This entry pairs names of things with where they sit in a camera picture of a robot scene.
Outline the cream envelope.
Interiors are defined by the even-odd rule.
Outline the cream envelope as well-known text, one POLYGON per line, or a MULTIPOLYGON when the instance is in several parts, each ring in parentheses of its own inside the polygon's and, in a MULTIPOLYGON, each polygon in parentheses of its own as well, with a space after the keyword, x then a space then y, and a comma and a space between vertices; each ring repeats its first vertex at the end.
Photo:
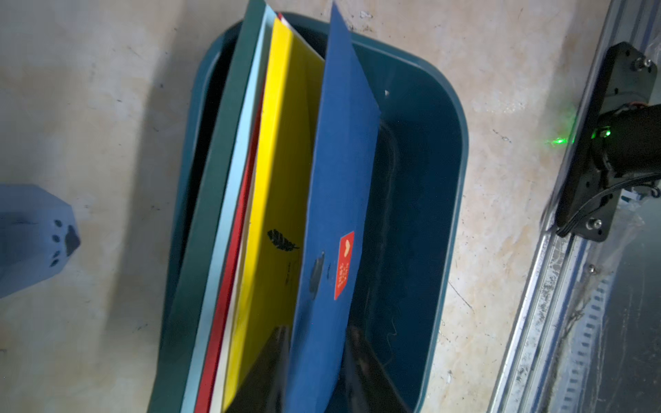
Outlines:
POLYGON ((244 270, 245 259, 241 258, 235 274, 227 325, 225 326, 217 375, 213 386, 210 412, 226 412, 240 386, 240 366, 243 353, 239 349, 239 339, 243 337, 241 329, 245 319, 244 270))

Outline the navy blue envelope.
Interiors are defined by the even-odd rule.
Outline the navy blue envelope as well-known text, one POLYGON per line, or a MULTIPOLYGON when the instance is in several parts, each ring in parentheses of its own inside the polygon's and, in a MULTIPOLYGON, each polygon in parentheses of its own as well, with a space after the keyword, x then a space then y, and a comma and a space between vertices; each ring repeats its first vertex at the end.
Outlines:
POLYGON ((363 250, 379 126, 379 105, 351 32, 333 6, 287 369, 286 412, 325 411, 337 385, 363 250))

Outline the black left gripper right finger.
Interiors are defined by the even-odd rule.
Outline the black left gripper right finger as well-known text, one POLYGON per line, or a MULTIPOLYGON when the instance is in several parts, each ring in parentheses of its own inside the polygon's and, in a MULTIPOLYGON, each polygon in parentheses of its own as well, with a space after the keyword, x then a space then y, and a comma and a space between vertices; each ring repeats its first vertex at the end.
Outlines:
POLYGON ((355 326, 346 330, 343 369, 349 412, 408 411, 364 332, 355 326))

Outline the yellow envelope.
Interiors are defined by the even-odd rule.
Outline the yellow envelope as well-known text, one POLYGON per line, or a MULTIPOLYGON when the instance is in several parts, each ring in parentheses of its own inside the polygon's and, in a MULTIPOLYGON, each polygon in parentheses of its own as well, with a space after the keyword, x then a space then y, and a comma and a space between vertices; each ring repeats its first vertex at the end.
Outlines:
POLYGON ((247 244, 219 412, 226 412, 273 329, 294 320, 324 59, 274 21, 247 244))

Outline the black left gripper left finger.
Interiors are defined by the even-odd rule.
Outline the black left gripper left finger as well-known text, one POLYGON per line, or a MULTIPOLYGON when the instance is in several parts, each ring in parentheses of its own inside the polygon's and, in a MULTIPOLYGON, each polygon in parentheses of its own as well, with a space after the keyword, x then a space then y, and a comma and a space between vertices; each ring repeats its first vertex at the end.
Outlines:
POLYGON ((290 332, 276 327, 239 387, 227 412, 282 412, 287 383, 290 332))

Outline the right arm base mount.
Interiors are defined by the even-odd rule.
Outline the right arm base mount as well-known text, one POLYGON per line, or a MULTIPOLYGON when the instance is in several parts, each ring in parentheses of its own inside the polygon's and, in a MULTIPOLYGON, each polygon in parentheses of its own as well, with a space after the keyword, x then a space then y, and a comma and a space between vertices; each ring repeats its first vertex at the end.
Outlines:
POLYGON ((555 213, 556 234, 609 236, 621 192, 660 196, 658 68, 627 42, 605 54, 555 213))

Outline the red envelope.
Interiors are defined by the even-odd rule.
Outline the red envelope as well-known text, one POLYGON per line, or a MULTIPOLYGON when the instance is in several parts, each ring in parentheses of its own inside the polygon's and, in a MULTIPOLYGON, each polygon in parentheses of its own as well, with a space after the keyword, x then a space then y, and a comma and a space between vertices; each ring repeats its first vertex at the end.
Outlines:
POLYGON ((182 412, 210 412, 220 349, 241 258, 244 215, 249 205, 261 94, 268 60, 270 32, 277 15, 270 6, 244 20, 232 56, 229 77, 220 102, 213 142, 221 145, 208 154, 205 173, 220 204, 200 227, 212 232, 198 259, 205 282, 196 340, 189 365, 182 412))

